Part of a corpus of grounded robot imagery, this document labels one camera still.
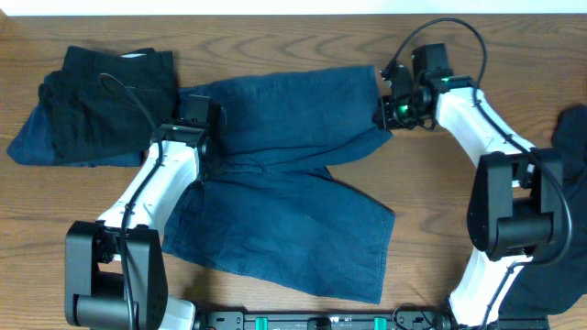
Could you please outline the blue denim shorts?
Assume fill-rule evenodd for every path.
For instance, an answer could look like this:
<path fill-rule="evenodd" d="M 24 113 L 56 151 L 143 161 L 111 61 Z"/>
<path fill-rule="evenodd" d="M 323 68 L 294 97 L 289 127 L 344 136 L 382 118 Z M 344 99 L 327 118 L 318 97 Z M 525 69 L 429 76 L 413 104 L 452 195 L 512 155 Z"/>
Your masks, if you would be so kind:
<path fill-rule="evenodd" d="M 316 296 L 379 303 L 393 211 L 329 173 L 390 139 L 373 122 L 374 68 L 239 77 L 179 95 L 220 104 L 227 127 L 217 160 L 174 207 L 164 251 Z"/>

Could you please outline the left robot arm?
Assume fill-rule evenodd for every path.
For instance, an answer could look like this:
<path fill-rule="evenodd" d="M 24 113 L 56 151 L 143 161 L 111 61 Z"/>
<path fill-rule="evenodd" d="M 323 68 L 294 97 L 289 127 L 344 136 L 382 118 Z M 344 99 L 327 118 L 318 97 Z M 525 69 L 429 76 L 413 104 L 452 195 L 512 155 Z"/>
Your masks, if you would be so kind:
<path fill-rule="evenodd" d="M 180 121 L 153 136 L 121 197 L 65 237 L 64 313 L 89 329 L 192 329 L 192 302 L 169 294 L 160 239 L 183 191 L 215 155 L 216 128 Z"/>

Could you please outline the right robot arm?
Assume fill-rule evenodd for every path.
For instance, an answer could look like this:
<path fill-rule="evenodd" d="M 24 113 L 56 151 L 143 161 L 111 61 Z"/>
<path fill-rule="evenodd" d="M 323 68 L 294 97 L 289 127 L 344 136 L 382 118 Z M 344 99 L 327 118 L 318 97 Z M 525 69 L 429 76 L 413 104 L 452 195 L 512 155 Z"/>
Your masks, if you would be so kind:
<path fill-rule="evenodd" d="M 444 127 L 476 168 L 467 210 L 473 250 L 442 311 L 399 307 L 399 329 L 547 329 L 545 316 L 500 313 L 516 277 L 530 266 L 561 259 L 570 243 L 570 210 L 561 190 L 562 162 L 551 148 L 520 137 L 487 104 L 470 76 L 444 62 L 391 61 L 381 72 L 391 93 L 379 124 Z"/>

